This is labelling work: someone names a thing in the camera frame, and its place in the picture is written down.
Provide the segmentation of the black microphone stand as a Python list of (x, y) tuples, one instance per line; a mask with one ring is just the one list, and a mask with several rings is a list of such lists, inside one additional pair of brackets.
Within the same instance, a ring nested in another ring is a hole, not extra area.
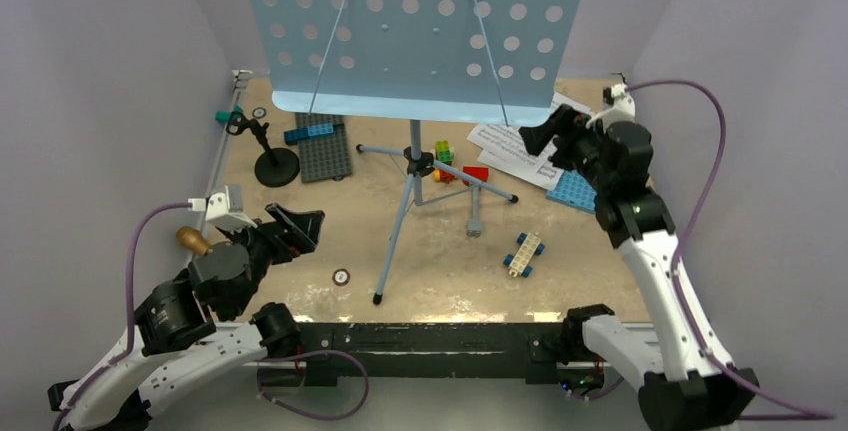
[(280, 188), (290, 184), (300, 172), (297, 154), (288, 149), (270, 146), (267, 134), (269, 124), (261, 124), (256, 118), (248, 119), (242, 112), (233, 111), (225, 125), (230, 136), (238, 136), (249, 130), (263, 149), (254, 164), (257, 181), (268, 188)]

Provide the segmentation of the gold microphone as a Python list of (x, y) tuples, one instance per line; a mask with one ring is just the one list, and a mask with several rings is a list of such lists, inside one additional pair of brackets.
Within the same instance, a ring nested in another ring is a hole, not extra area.
[(203, 234), (191, 226), (180, 227), (175, 234), (177, 243), (195, 256), (205, 256), (212, 250), (212, 245)]

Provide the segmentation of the light blue music stand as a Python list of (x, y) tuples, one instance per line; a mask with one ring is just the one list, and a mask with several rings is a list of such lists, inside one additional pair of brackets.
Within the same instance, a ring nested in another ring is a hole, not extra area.
[(276, 107), (409, 121), (405, 203), (437, 166), (423, 122), (547, 118), (580, 1), (249, 0)]

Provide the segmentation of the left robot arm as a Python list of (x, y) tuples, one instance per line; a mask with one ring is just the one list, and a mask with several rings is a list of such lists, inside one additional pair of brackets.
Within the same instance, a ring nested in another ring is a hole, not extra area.
[(325, 213), (295, 212), (271, 203), (268, 222), (254, 220), (221, 193), (191, 198), (182, 208), (203, 214), (225, 239), (210, 244), (190, 226), (177, 240), (194, 256), (173, 279), (134, 300), (137, 226), (127, 256), (126, 329), (84, 377), (52, 385), (55, 430), (144, 430), (174, 401), (222, 375), (263, 358), (284, 360), (302, 349), (288, 307), (267, 303), (247, 323), (240, 317), (273, 265), (316, 250)]

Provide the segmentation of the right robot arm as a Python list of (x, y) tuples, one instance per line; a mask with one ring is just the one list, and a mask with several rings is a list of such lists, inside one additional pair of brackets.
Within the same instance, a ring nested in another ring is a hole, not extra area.
[(612, 365), (636, 391), (652, 430), (705, 430), (737, 421), (754, 398), (757, 376), (735, 366), (709, 330), (708, 320), (681, 262), (680, 241), (662, 197), (649, 184), (652, 136), (631, 121), (610, 125), (562, 105), (541, 125), (522, 127), (528, 154), (548, 146), (549, 161), (583, 177), (596, 193), (595, 217), (641, 291), (655, 348), (634, 336), (610, 311), (593, 305), (568, 311), (564, 350), (590, 353)]

